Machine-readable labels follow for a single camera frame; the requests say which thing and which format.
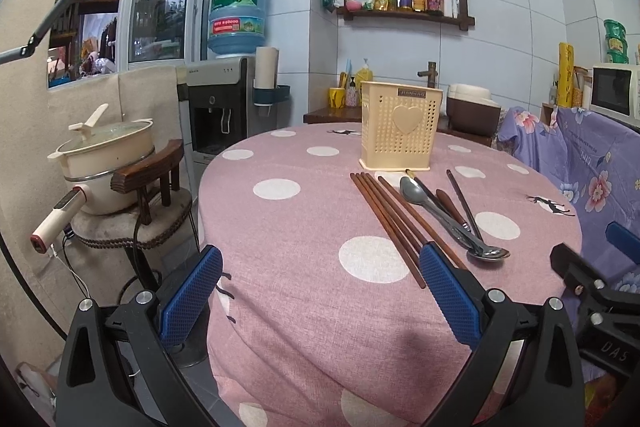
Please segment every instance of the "faucet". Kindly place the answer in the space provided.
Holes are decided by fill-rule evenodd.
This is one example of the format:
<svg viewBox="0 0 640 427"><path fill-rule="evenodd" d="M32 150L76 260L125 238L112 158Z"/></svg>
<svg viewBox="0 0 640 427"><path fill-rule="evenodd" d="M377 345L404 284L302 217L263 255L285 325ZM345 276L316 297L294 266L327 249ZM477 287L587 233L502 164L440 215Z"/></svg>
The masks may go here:
<svg viewBox="0 0 640 427"><path fill-rule="evenodd" d="M418 76L426 76L427 77L427 87L436 87L436 76L438 76L438 72L436 71L436 63L429 62L429 70L428 71L418 71Z"/></svg>

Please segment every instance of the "yellow plastic basket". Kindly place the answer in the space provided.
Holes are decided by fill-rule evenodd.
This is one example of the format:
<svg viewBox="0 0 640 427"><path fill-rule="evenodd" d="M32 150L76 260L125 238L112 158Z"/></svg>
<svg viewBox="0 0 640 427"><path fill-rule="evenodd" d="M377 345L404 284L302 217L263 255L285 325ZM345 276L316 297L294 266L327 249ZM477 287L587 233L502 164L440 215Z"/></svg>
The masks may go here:
<svg viewBox="0 0 640 427"><path fill-rule="evenodd" d="M371 171L428 171L441 103L440 89L363 82L360 164Z"/></svg>

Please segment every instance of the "metal spoon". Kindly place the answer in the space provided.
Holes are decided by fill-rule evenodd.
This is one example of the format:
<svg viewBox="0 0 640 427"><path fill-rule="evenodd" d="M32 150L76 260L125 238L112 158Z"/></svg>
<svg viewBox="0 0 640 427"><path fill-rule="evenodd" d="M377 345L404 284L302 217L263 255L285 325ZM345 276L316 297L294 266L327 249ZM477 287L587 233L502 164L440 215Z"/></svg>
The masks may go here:
<svg viewBox="0 0 640 427"><path fill-rule="evenodd" d="M484 261L500 261L510 256L509 250L499 247L489 247L475 235L467 232L458 224L457 221L431 203L424 190L422 190L410 177L403 176L400 180L400 193L405 200L409 201L409 203L420 204L429 211L429 213L437 217L447 230L455 233L455 235L462 236L462 238L464 238L471 246L471 250L469 251L471 255Z"/></svg>

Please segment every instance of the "polka dot tablecloth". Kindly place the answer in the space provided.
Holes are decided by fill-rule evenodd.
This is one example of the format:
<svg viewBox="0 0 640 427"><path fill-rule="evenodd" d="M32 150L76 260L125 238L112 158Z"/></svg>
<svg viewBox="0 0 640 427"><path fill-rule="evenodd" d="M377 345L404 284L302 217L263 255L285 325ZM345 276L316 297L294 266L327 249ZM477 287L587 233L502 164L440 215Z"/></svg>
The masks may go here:
<svg viewBox="0 0 640 427"><path fill-rule="evenodd" d="M228 274L210 298L209 358L247 427L420 425L469 356L351 182L360 140L357 124L278 130L226 150L202 178L200 238ZM446 169L485 241L511 251L468 260L482 285L521 302L560 295L549 253L581 244L562 194L505 153L438 133L419 176L461 208ZM382 175L398 186L400 174Z"/></svg>

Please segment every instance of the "chair seat cushion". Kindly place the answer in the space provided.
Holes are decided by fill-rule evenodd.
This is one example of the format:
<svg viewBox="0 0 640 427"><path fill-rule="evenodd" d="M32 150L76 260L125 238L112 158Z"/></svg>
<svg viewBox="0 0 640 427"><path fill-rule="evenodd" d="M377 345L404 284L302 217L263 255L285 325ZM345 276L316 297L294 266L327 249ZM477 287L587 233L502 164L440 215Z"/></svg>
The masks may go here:
<svg viewBox="0 0 640 427"><path fill-rule="evenodd" d="M149 250L162 245L180 228L191 210L191 193L185 188L171 191L171 205L162 206L160 194L151 200L151 223L140 225L138 247ZM133 246L133 229L140 213L135 204L106 216L78 212L71 220L78 239L91 248L125 248Z"/></svg>

